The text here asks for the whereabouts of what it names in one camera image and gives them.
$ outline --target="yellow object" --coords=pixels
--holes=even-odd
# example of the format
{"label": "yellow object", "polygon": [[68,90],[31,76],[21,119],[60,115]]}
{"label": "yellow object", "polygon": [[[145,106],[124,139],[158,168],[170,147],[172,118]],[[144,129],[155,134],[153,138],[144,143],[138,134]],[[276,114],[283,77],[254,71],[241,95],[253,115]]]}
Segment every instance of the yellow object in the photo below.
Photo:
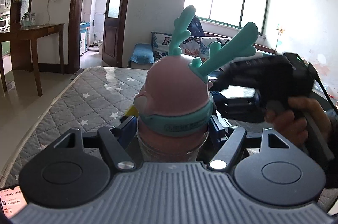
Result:
{"label": "yellow object", "polygon": [[139,116],[139,112],[137,111],[137,109],[135,108],[134,105],[132,105],[129,110],[127,110],[127,112],[124,114],[125,116],[136,116],[138,117]]}

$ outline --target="ribbed gray panel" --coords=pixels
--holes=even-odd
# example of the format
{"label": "ribbed gray panel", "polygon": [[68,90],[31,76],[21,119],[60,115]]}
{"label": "ribbed gray panel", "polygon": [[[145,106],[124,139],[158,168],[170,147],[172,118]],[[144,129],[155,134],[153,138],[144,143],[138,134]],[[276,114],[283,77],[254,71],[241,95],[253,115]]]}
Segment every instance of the ribbed gray panel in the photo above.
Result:
{"label": "ribbed gray panel", "polygon": [[324,224],[330,218],[315,203],[277,209],[240,194],[224,173],[200,163],[144,163],[118,174],[97,200],[72,209],[29,204],[11,219],[15,224]]}

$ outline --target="antler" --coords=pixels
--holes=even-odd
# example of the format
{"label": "antler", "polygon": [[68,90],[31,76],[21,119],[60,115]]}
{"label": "antler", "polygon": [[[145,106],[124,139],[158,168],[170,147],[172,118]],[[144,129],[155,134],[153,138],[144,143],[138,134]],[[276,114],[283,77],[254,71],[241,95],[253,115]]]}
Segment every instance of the antler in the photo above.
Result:
{"label": "antler", "polygon": [[194,18],[196,9],[193,5],[187,6],[183,9],[179,18],[174,21],[175,30],[172,34],[168,55],[180,55],[182,49],[179,47],[180,43],[190,36],[190,31],[187,30],[191,20]]}
{"label": "antler", "polygon": [[252,46],[258,38],[258,28],[253,22],[247,23],[235,37],[221,48],[219,42],[210,45],[209,59],[201,65],[201,59],[195,58],[190,64],[190,69],[205,83],[208,82],[208,74],[215,71],[235,57],[247,57],[256,53]]}

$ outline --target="metal screw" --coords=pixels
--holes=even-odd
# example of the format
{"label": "metal screw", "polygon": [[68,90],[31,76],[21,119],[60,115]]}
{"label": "metal screw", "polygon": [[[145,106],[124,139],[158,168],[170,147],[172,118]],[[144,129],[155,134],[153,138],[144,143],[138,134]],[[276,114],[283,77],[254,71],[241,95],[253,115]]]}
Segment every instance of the metal screw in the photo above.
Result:
{"label": "metal screw", "polygon": [[209,163],[209,166],[213,169],[224,169],[226,167],[226,162],[223,160],[214,160]]}
{"label": "metal screw", "polygon": [[132,169],[135,167],[135,164],[133,162],[130,161],[121,161],[119,163],[117,163],[117,167],[119,169]]}

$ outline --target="sofa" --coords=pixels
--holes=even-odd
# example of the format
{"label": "sofa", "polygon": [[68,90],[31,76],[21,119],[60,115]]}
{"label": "sofa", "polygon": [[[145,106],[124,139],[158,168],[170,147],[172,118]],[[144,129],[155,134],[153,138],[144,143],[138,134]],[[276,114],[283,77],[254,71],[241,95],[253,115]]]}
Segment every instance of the sofa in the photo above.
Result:
{"label": "sofa", "polygon": [[[209,48],[212,42],[218,41],[224,46],[231,38],[219,37],[194,37],[190,36],[188,39],[180,44],[182,54],[190,55],[192,57],[200,57],[202,62],[209,59]],[[136,44],[134,51],[128,63],[128,67],[136,69],[149,69],[153,63],[166,56],[169,51],[169,44],[171,41],[171,34],[152,32],[150,44]],[[248,60],[259,57],[267,57],[273,54],[256,51],[256,54],[251,57],[236,57],[233,62]]]}

